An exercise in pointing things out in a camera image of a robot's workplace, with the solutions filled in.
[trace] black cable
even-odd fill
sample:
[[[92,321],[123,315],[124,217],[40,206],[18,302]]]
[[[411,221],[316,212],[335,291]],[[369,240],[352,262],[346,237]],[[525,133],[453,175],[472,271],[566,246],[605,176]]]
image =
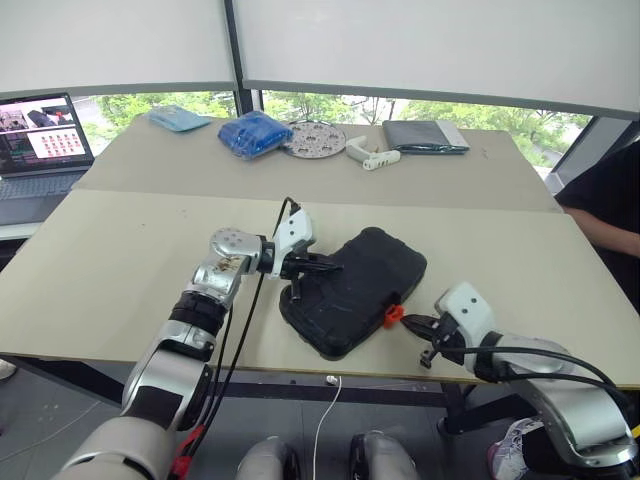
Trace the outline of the black cable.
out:
[[[616,387],[612,387],[609,384],[601,382],[600,380],[594,380],[593,378],[581,377],[579,375],[567,375],[565,373],[514,373],[509,375],[501,375],[498,377],[500,382],[513,382],[516,380],[568,380],[571,382],[585,383],[593,385],[605,390],[613,400],[616,402],[623,414],[630,406],[627,396],[618,390]]]
[[[556,358],[558,360],[564,360],[565,362],[573,363],[581,366],[585,370],[589,370],[591,373],[600,378],[604,383],[616,388],[616,384],[611,380],[602,370],[594,367],[588,362],[581,360],[580,358],[567,355],[566,353],[554,352],[552,350],[544,350],[542,348],[529,348],[529,347],[469,347],[469,348],[449,348],[434,346],[439,352],[447,353],[525,353],[530,355],[540,355],[541,357]]]
[[[216,371],[213,376],[213,381],[209,384],[209,389],[207,392],[207,397],[208,397],[207,406],[205,407],[202,415],[200,416],[200,418],[202,419],[202,422],[200,422],[201,425],[207,419],[207,417],[211,414],[211,409],[213,408],[216,391],[218,389],[218,379],[220,378],[220,372],[222,371],[222,358],[224,357],[224,351],[227,346],[227,338],[229,337],[229,330],[231,329],[232,320],[233,320],[233,305],[231,305],[231,308],[229,308],[229,315],[227,316],[227,325],[224,330],[224,336],[222,337],[222,344],[220,346],[220,355],[218,356],[218,364],[216,365]],[[186,450],[187,450],[186,448],[185,450],[183,450],[182,455],[186,455],[187,453]]]
[[[631,403],[629,399],[618,390],[617,386],[613,381],[599,368],[591,365],[588,362],[585,362],[582,359],[573,357],[571,355],[567,355],[565,353],[554,352],[552,350],[544,350],[538,348],[528,348],[528,347],[468,347],[468,348],[449,348],[449,347],[439,347],[434,346],[434,348],[439,352],[447,352],[447,353],[524,353],[531,355],[540,355],[545,357],[556,358],[558,360],[564,360],[566,362],[574,363],[583,367],[584,369],[592,372],[596,376],[598,376],[602,381],[594,380],[592,378],[583,377],[579,375],[568,375],[563,373],[522,373],[522,374],[513,374],[507,376],[499,376],[498,381],[511,381],[511,380],[526,380],[530,379],[556,379],[556,380],[571,380],[574,382],[586,383],[589,385],[594,385],[596,387],[600,387],[604,389],[616,402],[616,405],[622,410],[623,414],[629,413],[629,409],[631,408]]]
[[[276,231],[278,230],[278,226],[280,225],[280,222],[282,221],[282,217],[284,216],[284,212],[287,208],[287,203],[291,204],[292,213],[300,209],[300,205],[297,202],[295,202],[291,197],[286,197],[282,202],[282,206],[280,207],[280,212],[278,213],[278,219],[276,220],[276,225],[273,230],[272,236],[275,235]],[[193,457],[195,455],[195,453],[198,450],[198,447],[200,447],[200,444],[202,443],[202,440],[204,439],[207,432],[209,431],[209,428],[211,428],[211,424],[213,423],[213,420],[217,415],[218,410],[220,409],[220,405],[222,404],[222,399],[224,398],[227,392],[227,387],[229,386],[229,382],[231,381],[231,376],[233,375],[233,372],[236,369],[236,364],[238,362],[238,358],[240,357],[240,352],[242,351],[242,347],[244,346],[244,342],[247,338],[247,333],[249,331],[249,326],[251,325],[253,313],[258,303],[258,298],[260,296],[260,290],[262,289],[263,281],[264,281],[264,273],[260,274],[260,278],[258,279],[258,285],[256,286],[256,290],[253,294],[253,300],[251,301],[251,308],[249,309],[249,314],[247,315],[247,320],[245,321],[244,328],[242,330],[242,335],[240,336],[240,340],[238,341],[238,346],[236,347],[236,351],[233,355],[233,360],[231,361],[231,365],[229,366],[229,370],[227,371],[227,376],[225,377],[224,383],[222,384],[220,392],[217,395],[213,409],[208,408],[208,410],[210,410],[210,413],[205,417],[204,422],[201,424],[203,426],[203,430],[201,434],[188,447],[188,450],[187,450],[188,456]],[[216,369],[216,378],[214,379],[214,382],[215,382],[214,385],[216,386],[218,381],[218,375],[219,375],[219,371],[218,369]]]

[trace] table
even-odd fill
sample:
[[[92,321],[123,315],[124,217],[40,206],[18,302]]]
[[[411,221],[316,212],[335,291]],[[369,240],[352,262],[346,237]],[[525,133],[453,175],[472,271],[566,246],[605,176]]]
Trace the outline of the table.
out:
[[[640,386],[640,372],[631,361],[640,322],[570,217],[304,206],[316,224],[318,252],[330,253],[362,228],[377,225],[425,255],[427,274],[405,304],[409,312],[433,314],[433,303],[446,288],[469,280],[493,306],[503,328],[553,338],[617,383]],[[273,201],[73,191],[0,276],[0,351],[136,361],[204,258],[211,233],[222,226],[268,233],[278,207]],[[255,281],[244,282],[237,318],[246,314]],[[417,364],[424,344],[402,328],[377,332],[339,362],[322,359],[281,319],[277,298],[284,284],[271,281],[263,288],[240,366],[425,376]],[[25,298],[27,291],[33,293]],[[616,328],[602,328],[603,318]],[[232,328],[232,344],[241,323]],[[610,355],[613,348],[621,354]],[[428,376],[472,378],[444,360]]]
[[[364,130],[371,138],[376,131]],[[344,155],[305,161],[273,152],[243,162],[214,134],[207,127],[175,135],[141,118],[101,155],[0,275],[0,352],[37,357],[28,361],[41,372],[84,377],[75,385],[117,401],[120,384],[68,360],[137,360],[213,231],[269,233],[277,200],[291,194],[316,221],[318,252],[334,251],[369,225],[421,251],[429,267],[406,302],[409,312],[432,314],[444,289],[469,280],[505,330],[553,339],[622,386],[640,388],[633,307],[506,134],[463,131],[473,154],[407,157],[375,172]],[[255,282],[246,279],[237,318]],[[475,381],[443,359],[423,370],[417,359],[425,344],[400,326],[377,332],[339,362],[323,360],[280,318],[282,285],[265,285],[240,367]]]
[[[291,195],[306,202],[561,212],[511,136],[462,130],[464,155],[403,155],[367,172],[341,153],[305,160],[270,152],[240,161],[218,140],[214,119],[175,134],[138,117],[96,159],[76,189],[171,193],[258,200]],[[367,149],[388,149],[381,127],[341,125],[347,138],[367,135]]]

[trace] tablet case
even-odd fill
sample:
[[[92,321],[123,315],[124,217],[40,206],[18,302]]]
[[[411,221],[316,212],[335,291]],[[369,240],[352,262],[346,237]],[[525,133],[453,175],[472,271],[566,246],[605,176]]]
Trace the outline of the tablet case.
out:
[[[330,257],[343,269],[302,277],[300,300],[291,300],[291,287],[285,287],[280,312],[322,356],[337,360],[383,324],[389,306],[411,294],[427,261],[376,227],[365,228]]]
[[[456,126],[448,120],[382,122],[391,150],[413,155],[462,154],[469,150]]]

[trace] laptop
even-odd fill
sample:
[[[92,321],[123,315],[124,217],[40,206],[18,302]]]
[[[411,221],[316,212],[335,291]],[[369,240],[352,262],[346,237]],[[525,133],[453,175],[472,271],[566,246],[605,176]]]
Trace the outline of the laptop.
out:
[[[44,221],[93,160],[68,94],[0,100],[0,225]]]

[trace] black phone case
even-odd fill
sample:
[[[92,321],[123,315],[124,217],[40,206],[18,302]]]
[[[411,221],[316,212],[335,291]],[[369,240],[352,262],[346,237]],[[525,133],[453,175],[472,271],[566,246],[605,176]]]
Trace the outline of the black phone case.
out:
[[[427,260],[376,227],[365,228],[330,257],[344,268],[302,277],[300,300],[291,300],[291,287],[285,287],[280,312],[323,357],[338,360],[383,324],[390,305],[404,302]]]

